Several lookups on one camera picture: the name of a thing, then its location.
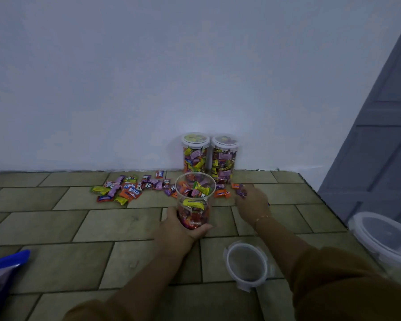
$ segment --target sleeve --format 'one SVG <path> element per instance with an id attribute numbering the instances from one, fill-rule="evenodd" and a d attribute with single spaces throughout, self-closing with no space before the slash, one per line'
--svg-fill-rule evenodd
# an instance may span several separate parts
<path id="1" fill-rule="evenodd" d="M 115 300 L 91 300 L 69 310 L 63 321 L 133 321 L 129 313 Z"/>
<path id="2" fill-rule="evenodd" d="M 311 248 L 289 278 L 298 321 L 401 320 L 401 285 L 362 258 L 337 248 Z"/>

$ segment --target left hand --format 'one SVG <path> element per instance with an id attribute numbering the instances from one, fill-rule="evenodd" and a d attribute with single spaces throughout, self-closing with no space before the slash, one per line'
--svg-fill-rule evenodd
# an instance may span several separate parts
<path id="1" fill-rule="evenodd" d="M 189 253 L 193 243 L 202 238 L 213 226 L 203 224 L 194 230 L 188 230 L 178 221 L 176 214 L 175 207 L 167 208 L 166 219 L 160 223 L 155 231 L 154 240 L 159 249 L 159 254 L 182 259 Z"/>

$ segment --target plastic bag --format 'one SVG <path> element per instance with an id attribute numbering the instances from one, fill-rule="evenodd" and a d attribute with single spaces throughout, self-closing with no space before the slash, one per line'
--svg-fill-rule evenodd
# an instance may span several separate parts
<path id="1" fill-rule="evenodd" d="M 24 250 L 13 255 L 0 258 L 0 308 L 6 300 L 7 293 L 12 284 L 12 280 L 19 270 L 30 257 L 30 250 Z"/>

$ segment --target bracelet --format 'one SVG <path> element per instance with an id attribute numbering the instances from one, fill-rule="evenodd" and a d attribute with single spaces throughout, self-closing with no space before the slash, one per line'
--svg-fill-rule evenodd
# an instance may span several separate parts
<path id="1" fill-rule="evenodd" d="M 270 216 L 268 216 L 268 215 L 262 215 L 262 216 L 260 216 L 258 219 L 256 219 L 255 222 L 254 222 L 254 231 L 257 231 L 256 225 L 257 225 L 257 222 L 258 222 L 259 220 L 261 220 L 262 218 L 269 218 L 269 217 L 270 217 Z"/>

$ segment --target gray door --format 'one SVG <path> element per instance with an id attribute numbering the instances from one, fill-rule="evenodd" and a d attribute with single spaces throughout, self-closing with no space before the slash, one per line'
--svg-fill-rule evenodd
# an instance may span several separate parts
<path id="1" fill-rule="evenodd" d="M 401 36 L 318 193 L 345 223 L 365 210 L 401 223 Z"/>

